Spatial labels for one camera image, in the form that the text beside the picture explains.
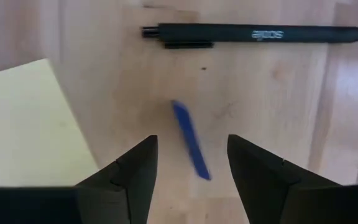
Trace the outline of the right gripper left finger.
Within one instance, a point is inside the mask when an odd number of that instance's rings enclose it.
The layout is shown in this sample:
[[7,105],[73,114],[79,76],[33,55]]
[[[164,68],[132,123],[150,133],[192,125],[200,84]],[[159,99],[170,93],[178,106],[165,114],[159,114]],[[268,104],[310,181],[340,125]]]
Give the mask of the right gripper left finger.
[[0,223],[147,223],[158,166],[150,135],[70,187],[0,187]]

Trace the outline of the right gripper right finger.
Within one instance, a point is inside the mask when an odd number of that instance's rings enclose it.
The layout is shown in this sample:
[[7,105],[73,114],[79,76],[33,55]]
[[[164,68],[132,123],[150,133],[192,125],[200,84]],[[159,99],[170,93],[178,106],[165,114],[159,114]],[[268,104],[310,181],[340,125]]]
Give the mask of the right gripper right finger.
[[341,185],[230,134],[227,156],[250,223],[358,223],[358,185]]

